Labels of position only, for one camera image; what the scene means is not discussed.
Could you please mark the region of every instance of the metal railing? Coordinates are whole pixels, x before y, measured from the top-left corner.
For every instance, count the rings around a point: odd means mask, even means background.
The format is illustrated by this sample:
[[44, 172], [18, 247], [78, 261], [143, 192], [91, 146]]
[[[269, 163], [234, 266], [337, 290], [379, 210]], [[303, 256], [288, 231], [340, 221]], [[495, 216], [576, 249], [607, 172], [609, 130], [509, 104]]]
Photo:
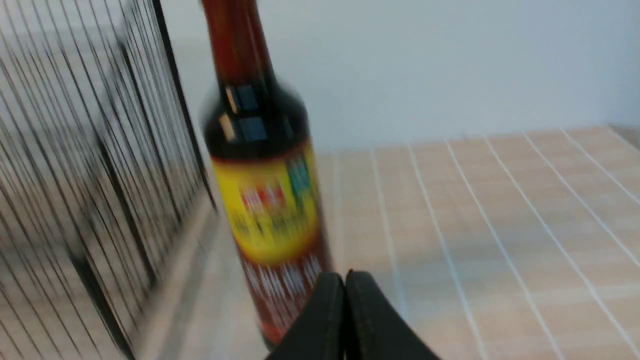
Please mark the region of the metal railing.
[[159, 1], [1, 8], [0, 359], [133, 359], [211, 198]]

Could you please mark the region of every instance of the brown glass bottle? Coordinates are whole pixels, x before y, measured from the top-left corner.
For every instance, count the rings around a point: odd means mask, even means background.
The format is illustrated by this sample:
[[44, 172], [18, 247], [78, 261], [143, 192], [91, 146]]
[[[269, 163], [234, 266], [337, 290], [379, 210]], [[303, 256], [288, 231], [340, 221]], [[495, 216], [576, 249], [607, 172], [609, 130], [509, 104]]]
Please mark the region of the brown glass bottle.
[[332, 264], [307, 111], [276, 80], [255, 0], [203, 0], [220, 98], [205, 142], [269, 348]]

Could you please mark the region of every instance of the bottle label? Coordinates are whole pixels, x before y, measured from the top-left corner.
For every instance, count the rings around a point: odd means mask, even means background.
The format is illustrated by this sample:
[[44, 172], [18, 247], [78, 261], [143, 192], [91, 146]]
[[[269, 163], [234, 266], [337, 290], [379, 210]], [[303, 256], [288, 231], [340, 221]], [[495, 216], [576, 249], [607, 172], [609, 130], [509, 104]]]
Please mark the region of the bottle label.
[[310, 143], [259, 163], [213, 159], [264, 335], [278, 343], [331, 271]]
[[237, 246], [250, 261], [282, 263], [317, 236], [321, 224], [311, 146], [258, 164], [214, 160], [214, 169]]

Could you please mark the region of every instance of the yellow label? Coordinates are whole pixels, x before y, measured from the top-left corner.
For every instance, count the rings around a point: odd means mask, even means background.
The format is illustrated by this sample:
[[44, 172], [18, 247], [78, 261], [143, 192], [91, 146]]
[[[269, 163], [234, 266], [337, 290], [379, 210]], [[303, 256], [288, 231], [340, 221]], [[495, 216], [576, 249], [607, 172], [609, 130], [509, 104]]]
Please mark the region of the yellow label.
[[231, 230], [261, 265], [295, 258], [319, 233], [316, 164], [307, 144], [263, 163], [213, 161]]

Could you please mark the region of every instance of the white wall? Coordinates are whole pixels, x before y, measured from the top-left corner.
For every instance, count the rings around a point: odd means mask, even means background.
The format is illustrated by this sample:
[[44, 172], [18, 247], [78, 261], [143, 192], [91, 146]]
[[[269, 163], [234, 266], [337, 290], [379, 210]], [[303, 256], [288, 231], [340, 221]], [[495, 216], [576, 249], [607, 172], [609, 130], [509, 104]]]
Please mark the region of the white wall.
[[[214, 83], [198, 0], [163, 0], [195, 118]], [[636, 0], [261, 0], [321, 149], [640, 123]]]

